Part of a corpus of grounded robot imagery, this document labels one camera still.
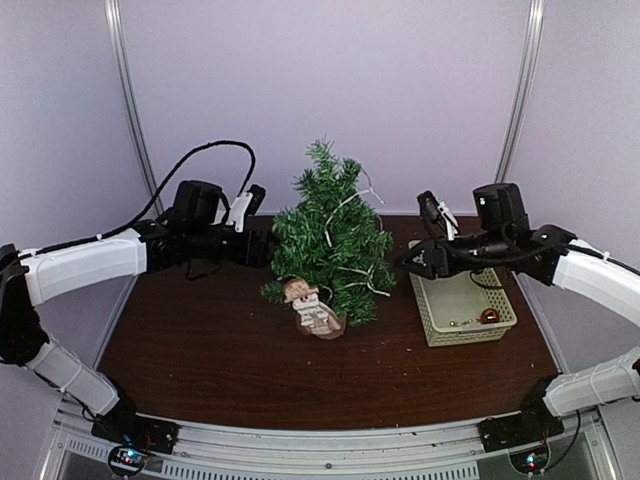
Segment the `small green christmas tree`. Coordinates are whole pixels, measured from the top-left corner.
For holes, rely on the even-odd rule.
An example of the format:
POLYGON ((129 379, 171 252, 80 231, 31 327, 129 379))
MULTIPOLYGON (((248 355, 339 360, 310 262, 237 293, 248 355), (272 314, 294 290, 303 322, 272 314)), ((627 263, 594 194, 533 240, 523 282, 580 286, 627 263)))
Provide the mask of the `small green christmas tree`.
POLYGON ((376 299, 388 298, 396 285, 393 236, 366 199, 377 193, 364 167, 337 156, 333 145, 323 137, 306 149, 310 164, 294 181, 300 202, 273 219, 274 278, 260 293, 283 304, 285 283, 301 277, 349 326, 360 327, 376 319, 376 299))

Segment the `red bauble ornament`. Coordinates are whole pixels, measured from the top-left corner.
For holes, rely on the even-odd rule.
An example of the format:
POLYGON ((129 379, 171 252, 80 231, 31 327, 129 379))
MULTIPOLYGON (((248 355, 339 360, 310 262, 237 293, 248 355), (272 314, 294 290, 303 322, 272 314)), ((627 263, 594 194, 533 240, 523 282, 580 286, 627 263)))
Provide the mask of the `red bauble ornament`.
POLYGON ((478 318, 478 321, 481 324, 495 324, 500 322, 500 315, 496 309, 487 308, 485 309, 478 318))

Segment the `white round ornament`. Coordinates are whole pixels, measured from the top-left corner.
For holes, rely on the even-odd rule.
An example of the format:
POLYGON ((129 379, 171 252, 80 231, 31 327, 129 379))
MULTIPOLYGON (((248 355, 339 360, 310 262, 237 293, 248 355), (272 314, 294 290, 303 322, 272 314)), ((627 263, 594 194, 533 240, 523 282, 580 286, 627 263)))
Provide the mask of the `white round ornament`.
POLYGON ((296 326, 304 335, 334 340, 346 330, 346 321, 320 300, 319 289, 295 277, 283 287, 285 302, 295 311, 296 326))

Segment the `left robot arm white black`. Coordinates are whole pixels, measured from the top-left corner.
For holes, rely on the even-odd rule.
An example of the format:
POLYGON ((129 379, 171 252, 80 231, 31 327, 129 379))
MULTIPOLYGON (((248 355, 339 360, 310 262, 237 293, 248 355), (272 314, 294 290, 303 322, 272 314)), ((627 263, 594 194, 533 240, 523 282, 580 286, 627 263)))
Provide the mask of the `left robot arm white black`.
POLYGON ((144 424, 124 393, 84 364, 40 325, 37 306, 63 294, 122 277, 137 277, 193 260, 262 268, 273 236, 246 227, 266 191, 252 185, 225 209, 222 189, 183 181, 174 204, 156 220, 139 220, 120 233, 72 241, 63 247, 19 251, 1 248, 1 360, 27 368, 105 416, 106 429, 123 444, 137 442, 144 424))

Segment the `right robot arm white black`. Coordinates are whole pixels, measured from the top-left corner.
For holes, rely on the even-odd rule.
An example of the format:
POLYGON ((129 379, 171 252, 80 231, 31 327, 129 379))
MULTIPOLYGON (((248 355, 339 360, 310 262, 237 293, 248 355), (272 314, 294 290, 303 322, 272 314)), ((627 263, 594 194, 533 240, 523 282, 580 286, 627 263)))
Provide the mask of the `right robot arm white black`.
MULTIPOLYGON (((481 230, 438 236, 457 226, 431 191, 418 198, 426 239, 397 256, 397 268, 427 280, 441 280, 489 267, 506 267, 546 286, 577 293, 632 324, 639 322, 639 272, 556 225, 531 228, 519 187, 494 183, 473 192, 481 230)), ((535 440, 552 417, 639 397, 639 350, 542 383, 536 399, 513 419, 519 440, 535 440)))

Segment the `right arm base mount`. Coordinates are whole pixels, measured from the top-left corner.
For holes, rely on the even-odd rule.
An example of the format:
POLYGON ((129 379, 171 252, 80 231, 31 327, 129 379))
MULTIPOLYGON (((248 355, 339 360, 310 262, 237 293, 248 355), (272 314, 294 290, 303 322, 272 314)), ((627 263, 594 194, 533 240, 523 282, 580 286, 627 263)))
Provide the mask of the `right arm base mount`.
POLYGON ((517 413, 480 421, 477 429, 484 451, 489 453, 542 443, 562 434, 562 420, 549 412, 543 398, 544 389, 535 388, 525 396, 517 413))

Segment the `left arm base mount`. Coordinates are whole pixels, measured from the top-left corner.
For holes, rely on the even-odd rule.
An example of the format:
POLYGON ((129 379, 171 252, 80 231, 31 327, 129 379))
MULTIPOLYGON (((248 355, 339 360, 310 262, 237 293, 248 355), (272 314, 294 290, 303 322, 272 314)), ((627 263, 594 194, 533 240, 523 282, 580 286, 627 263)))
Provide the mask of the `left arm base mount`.
POLYGON ((141 416, 130 396, 115 384, 118 401, 104 415, 97 414, 91 434, 139 451, 172 454, 180 427, 167 420, 141 416))

